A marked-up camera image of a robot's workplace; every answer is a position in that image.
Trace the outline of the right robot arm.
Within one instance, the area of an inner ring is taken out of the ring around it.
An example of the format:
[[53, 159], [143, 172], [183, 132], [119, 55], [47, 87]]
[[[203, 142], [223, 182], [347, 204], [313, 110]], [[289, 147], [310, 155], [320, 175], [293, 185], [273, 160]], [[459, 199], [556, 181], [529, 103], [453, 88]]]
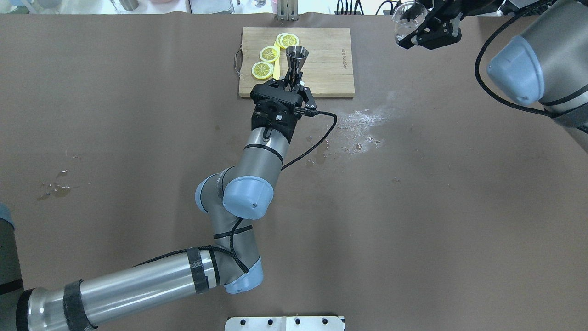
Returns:
[[[487, 65], [487, 75], [504, 93], [483, 81], [481, 60], [492, 41], [521, 17], [536, 20]], [[396, 43], [406, 50], [456, 44], [465, 17], [509, 16], [485, 41], [475, 61], [478, 84], [494, 100], [539, 114], [562, 126], [587, 149], [588, 5], [585, 0], [402, 0], [391, 10]]]

